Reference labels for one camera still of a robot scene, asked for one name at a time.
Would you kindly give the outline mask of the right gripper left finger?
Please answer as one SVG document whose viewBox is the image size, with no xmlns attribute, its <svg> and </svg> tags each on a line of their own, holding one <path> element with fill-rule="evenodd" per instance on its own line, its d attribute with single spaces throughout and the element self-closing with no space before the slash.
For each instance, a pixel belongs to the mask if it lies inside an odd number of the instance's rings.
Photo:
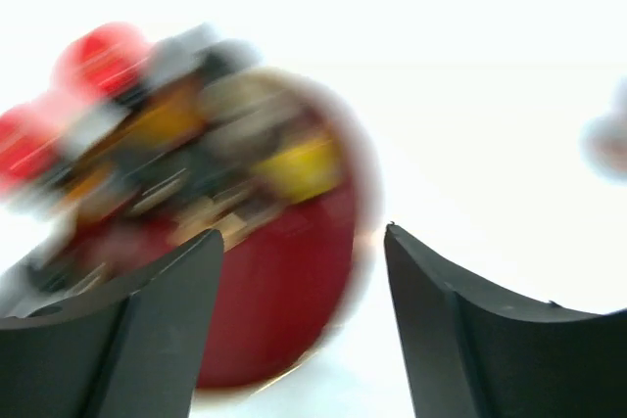
<svg viewBox="0 0 627 418">
<path fill-rule="evenodd" d="M 186 417 L 217 298 L 206 230 L 152 263 L 1 321 L 4 417 Z"/>
</svg>

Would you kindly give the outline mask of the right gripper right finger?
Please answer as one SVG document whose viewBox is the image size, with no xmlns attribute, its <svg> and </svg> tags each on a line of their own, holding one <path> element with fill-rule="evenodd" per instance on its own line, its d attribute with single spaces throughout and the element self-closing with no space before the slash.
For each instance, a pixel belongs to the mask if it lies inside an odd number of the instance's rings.
<svg viewBox="0 0 627 418">
<path fill-rule="evenodd" d="M 389 224 L 389 285 L 418 417 L 626 413 L 626 314 L 539 302 Z"/>
</svg>

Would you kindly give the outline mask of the yellow-label beige-cap spice bottle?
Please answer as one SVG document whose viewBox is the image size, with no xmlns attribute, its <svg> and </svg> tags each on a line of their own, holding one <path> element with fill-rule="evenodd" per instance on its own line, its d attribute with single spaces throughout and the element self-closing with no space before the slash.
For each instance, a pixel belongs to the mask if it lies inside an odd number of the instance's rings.
<svg viewBox="0 0 627 418">
<path fill-rule="evenodd" d="M 280 199 L 296 205 L 333 190 L 343 178 L 334 140 L 317 133 L 289 143 L 251 166 Z"/>
</svg>

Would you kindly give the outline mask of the red-lid dark sauce jar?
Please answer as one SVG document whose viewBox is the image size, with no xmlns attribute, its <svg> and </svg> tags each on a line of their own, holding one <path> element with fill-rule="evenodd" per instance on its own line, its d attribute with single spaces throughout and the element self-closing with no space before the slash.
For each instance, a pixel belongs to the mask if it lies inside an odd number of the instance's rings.
<svg viewBox="0 0 627 418">
<path fill-rule="evenodd" d="M 115 97 L 141 82 L 152 46 L 132 23 L 104 23 L 61 53 L 52 83 L 87 97 Z"/>
</svg>

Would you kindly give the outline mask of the white-lid spice jar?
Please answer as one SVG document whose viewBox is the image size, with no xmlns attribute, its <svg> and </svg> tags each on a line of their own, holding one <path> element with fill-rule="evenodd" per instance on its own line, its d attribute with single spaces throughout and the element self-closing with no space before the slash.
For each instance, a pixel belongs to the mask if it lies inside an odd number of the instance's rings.
<svg viewBox="0 0 627 418">
<path fill-rule="evenodd" d="M 583 129 L 582 154 L 599 175 L 626 183 L 626 76 L 617 82 L 609 111 Z"/>
</svg>

